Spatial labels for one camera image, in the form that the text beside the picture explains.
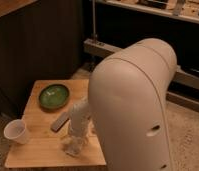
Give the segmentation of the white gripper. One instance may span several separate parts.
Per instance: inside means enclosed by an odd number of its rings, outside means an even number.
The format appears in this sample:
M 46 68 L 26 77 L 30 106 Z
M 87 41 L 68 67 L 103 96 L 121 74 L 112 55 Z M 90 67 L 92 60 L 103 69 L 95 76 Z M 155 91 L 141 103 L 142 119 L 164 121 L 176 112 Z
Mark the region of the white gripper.
M 73 120 L 70 121 L 68 126 L 68 134 L 61 138 L 61 143 L 64 148 L 72 148 L 74 146 L 73 137 L 77 138 L 77 145 L 79 148 L 83 148 L 85 145 L 88 144 L 88 137 L 86 136 L 88 132 L 88 122 L 74 122 Z

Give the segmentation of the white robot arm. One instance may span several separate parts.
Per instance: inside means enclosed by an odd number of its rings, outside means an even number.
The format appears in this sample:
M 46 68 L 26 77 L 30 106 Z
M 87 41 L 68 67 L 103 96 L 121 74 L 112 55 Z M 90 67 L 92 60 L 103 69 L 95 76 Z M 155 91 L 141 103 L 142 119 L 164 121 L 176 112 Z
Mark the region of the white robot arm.
M 68 110 L 65 153 L 80 154 L 92 123 L 109 171 L 174 171 L 166 94 L 176 68 L 174 49 L 157 38 L 102 60 L 87 95 Z

